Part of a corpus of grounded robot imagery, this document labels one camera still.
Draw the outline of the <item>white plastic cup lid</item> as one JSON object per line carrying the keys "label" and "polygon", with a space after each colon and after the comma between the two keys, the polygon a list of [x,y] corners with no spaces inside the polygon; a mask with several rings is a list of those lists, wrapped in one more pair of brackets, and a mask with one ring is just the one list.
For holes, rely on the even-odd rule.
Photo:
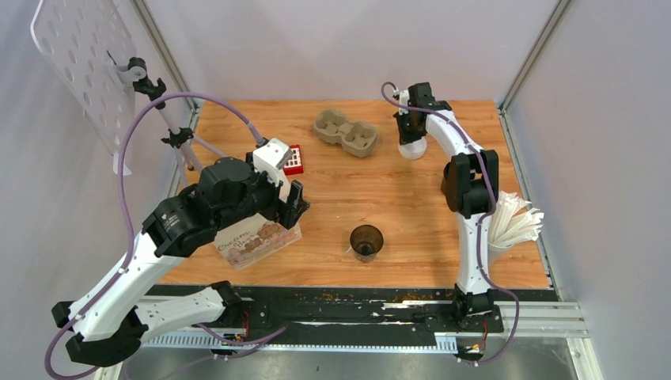
{"label": "white plastic cup lid", "polygon": [[425,139],[420,139],[407,144],[400,144],[398,146],[399,153],[407,160],[420,159],[426,153],[426,150],[427,141]]}

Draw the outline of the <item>dark brown plastic cup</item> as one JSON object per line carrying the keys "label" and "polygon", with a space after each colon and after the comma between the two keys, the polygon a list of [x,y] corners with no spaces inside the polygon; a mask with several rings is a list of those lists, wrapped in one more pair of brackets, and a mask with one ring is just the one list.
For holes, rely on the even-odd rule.
{"label": "dark brown plastic cup", "polygon": [[382,232],[370,224],[357,226],[350,235],[350,246],[354,256],[364,263],[374,260],[381,251],[384,241]]}

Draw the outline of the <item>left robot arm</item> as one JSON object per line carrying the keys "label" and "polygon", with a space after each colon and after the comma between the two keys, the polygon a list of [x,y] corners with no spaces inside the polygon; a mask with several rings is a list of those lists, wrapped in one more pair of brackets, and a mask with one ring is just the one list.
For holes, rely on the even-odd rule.
{"label": "left robot arm", "polygon": [[272,171],[248,160],[222,158],[204,168],[196,183],[161,201],[96,288],[52,308],[60,330],[71,332],[66,342],[70,359],[110,367],[154,337],[188,325],[218,321],[235,326],[242,317],[241,296],[227,281],[152,306],[140,306],[139,300],[225,228],[256,215],[287,229],[295,226],[309,209],[302,183],[272,177]]}

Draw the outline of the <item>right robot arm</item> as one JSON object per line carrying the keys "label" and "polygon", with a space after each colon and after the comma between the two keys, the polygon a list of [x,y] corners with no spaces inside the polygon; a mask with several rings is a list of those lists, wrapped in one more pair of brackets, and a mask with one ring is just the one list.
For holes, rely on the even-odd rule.
{"label": "right robot arm", "polygon": [[448,156],[440,189],[456,216],[460,253],[450,318],[459,329],[472,330],[494,309],[487,235],[498,200],[499,156],[468,135],[451,106],[435,99],[429,83],[394,87],[392,99],[398,108],[394,118],[400,153],[421,158],[431,136]]}

